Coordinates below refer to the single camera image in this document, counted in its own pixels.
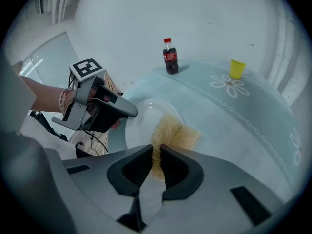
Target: plastic bottle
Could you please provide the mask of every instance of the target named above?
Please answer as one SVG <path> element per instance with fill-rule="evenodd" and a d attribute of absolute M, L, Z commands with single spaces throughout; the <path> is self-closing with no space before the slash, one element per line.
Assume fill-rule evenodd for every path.
<path fill-rule="evenodd" d="M 164 42 L 165 47 L 162 53 L 164 54 L 167 73 L 170 75 L 176 74 L 179 71 L 176 48 L 171 44 L 171 38 L 164 39 Z"/>

